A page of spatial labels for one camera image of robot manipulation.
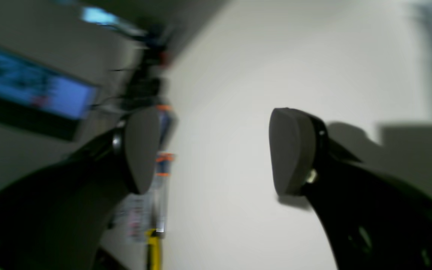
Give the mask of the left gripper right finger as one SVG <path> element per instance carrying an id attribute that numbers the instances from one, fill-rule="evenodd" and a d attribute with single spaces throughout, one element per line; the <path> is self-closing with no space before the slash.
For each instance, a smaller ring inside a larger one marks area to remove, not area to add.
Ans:
<path id="1" fill-rule="evenodd" d="M 340 270 L 432 270 L 432 199 L 365 165 L 310 113 L 275 108 L 269 128 L 279 198 L 308 200 Z"/>

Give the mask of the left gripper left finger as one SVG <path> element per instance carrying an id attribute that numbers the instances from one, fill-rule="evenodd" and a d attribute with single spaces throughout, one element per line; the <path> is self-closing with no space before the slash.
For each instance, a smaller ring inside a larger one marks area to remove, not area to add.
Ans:
<path id="1" fill-rule="evenodd" d="M 90 270 L 117 205 L 145 194 L 161 133 L 154 106 L 122 116 L 57 164 L 0 191 L 1 270 Z"/>

